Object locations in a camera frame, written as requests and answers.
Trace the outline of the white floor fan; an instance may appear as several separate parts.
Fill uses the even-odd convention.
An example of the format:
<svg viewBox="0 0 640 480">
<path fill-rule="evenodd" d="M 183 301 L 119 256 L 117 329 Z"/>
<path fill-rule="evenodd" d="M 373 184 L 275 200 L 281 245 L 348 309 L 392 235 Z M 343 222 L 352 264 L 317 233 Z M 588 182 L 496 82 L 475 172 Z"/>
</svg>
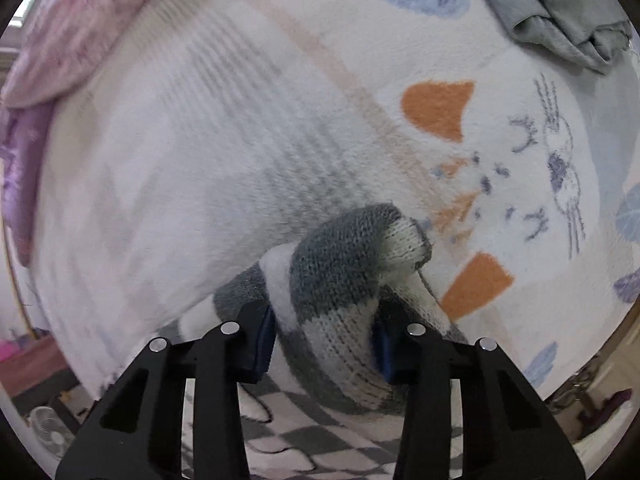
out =
<svg viewBox="0 0 640 480">
<path fill-rule="evenodd" d="M 28 421 L 38 442 L 56 458 L 62 458 L 75 440 L 53 408 L 37 406 L 30 411 Z"/>
</svg>

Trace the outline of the white patterned fleece blanket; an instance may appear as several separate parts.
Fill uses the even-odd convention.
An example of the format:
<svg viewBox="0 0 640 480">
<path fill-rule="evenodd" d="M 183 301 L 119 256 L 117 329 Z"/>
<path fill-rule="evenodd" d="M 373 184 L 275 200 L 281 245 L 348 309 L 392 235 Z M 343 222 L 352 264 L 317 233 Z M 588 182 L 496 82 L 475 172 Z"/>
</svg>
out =
<svg viewBox="0 0 640 480">
<path fill-rule="evenodd" d="M 639 58 L 521 46 L 486 0 L 152 0 L 56 108 L 32 275 L 98 393 L 268 249 L 391 203 L 428 286 L 541 394 L 639 293 Z"/>
</svg>

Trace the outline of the purple pink quilt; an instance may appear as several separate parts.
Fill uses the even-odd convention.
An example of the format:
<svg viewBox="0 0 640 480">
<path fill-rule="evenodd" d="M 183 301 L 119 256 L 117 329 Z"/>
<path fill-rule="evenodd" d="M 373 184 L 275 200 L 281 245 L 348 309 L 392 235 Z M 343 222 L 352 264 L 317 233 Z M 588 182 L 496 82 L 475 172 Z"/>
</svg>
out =
<svg viewBox="0 0 640 480">
<path fill-rule="evenodd" d="M 148 0 L 40 0 L 1 90 L 2 217 L 18 261 L 32 256 L 44 149 L 56 102 L 107 58 Z"/>
</svg>

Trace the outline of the grey white checkered knit sweater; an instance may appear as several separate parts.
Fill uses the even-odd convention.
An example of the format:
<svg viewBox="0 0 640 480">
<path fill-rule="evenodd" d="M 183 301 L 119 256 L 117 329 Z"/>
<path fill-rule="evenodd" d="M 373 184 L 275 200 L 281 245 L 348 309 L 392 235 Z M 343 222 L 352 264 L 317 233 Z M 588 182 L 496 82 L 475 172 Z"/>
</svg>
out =
<svg viewBox="0 0 640 480">
<path fill-rule="evenodd" d="M 422 275 L 431 244 L 391 204 L 354 209 L 296 243 L 273 247 L 160 329 L 174 344 L 268 301 L 277 339 L 268 372 L 239 388 L 250 474 L 256 479 L 388 479 L 406 407 L 374 362 L 381 302 L 452 340 L 462 333 Z"/>
</svg>

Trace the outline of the grey folded garment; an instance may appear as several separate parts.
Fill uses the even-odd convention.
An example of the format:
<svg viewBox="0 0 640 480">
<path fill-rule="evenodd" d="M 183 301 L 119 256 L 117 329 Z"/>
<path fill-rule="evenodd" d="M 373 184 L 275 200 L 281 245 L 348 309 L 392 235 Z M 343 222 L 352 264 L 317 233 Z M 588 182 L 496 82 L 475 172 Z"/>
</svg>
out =
<svg viewBox="0 0 640 480">
<path fill-rule="evenodd" d="M 629 48 L 632 26 L 618 0 L 487 0 L 511 39 L 608 74 Z"/>
</svg>

